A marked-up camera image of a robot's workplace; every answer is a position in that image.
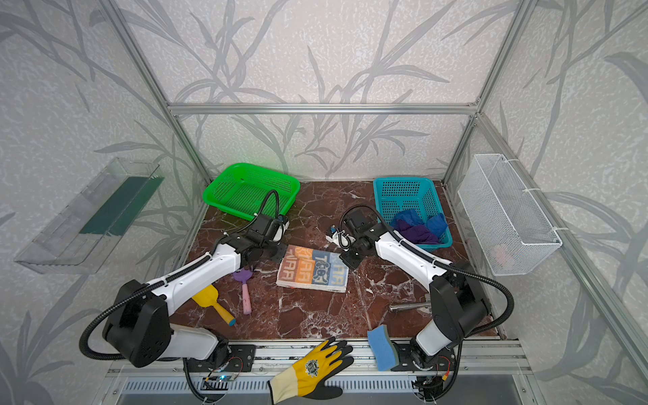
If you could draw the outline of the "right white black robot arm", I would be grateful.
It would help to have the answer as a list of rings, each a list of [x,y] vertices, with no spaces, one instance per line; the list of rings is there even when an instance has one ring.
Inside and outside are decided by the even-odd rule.
[[[453,349],[473,335],[499,327],[514,312],[514,296],[502,283],[474,273],[470,267],[459,268],[415,246],[368,205],[347,209],[339,226],[346,227],[354,238],[342,254],[349,268],[358,268],[365,258],[377,256],[427,289],[432,320],[411,341],[413,353],[421,361],[437,356],[443,349]],[[484,286],[499,290],[506,299],[504,311],[486,324],[482,320],[491,310]]]

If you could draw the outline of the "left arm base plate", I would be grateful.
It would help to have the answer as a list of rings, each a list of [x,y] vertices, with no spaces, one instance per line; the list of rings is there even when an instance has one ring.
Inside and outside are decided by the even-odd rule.
[[[190,373],[250,372],[256,349],[254,344],[222,343],[205,360],[189,359],[188,370]]]

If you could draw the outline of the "rabbit print towel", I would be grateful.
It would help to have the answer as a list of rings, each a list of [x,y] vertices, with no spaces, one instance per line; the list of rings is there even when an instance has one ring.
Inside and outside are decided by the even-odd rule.
[[[344,294],[348,279],[349,267],[338,253],[289,245],[278,269],[276,285]]]

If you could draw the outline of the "teal plastic basket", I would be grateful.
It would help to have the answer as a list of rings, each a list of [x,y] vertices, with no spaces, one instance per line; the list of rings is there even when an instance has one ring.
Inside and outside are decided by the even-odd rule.
[[[432,180],[383,177],[373,182],[376,209],[401,234],[425,251],[448,248],[453,239]]]

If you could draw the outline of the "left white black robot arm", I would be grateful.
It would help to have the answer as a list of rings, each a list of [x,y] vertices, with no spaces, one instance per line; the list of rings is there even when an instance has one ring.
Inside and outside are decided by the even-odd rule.
[[[214,282],[285,249],[288,219],[279,209],[264,214],[269,201],[279,201],[277,191],[266,194],[250,223],[223,234],[198,259],[148,283],[125,283],[114,304],[81,333],[81,354],[99,361],[125,359],[137,368],[175,358],[222,366],[229,356],[225,339],[204,328],[174,325],[170,318]]]

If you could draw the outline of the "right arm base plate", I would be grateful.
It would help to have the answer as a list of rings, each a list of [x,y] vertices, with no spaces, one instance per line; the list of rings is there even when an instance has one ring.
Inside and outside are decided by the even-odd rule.
[[[390,371],[436,371],[441,374],[449,374],[454,371],[456,356],[451,349],[442,348],[439,353],[428,355],[423,349],[411,343],[393,342],[393,346],[398,361]]]

